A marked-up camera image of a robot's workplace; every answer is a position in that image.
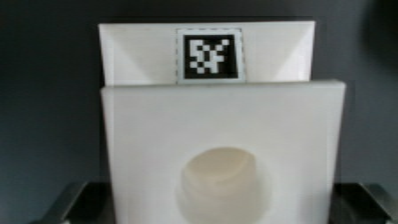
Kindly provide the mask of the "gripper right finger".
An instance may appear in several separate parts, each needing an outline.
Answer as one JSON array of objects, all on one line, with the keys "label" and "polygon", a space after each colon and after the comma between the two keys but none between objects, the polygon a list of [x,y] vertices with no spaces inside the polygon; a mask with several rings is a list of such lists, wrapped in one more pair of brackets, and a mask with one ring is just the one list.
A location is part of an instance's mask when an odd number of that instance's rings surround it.
[{"label": "gripper right finger", "polygon": [[398,199],[375,183],[359,183],[359,217],[356,224],[398,224]]}]

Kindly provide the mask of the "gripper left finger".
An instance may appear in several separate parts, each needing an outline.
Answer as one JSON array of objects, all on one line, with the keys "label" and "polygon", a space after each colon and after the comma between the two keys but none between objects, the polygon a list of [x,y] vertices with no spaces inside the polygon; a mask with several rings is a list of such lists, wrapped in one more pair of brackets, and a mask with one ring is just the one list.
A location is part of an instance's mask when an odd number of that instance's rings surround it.
[{"label": "gripper left finger", "polygon": [[68,215],[82,196],[86,186],[86,182],[73,182],[66,186],[43,217],[29,224],[71,224]]}]

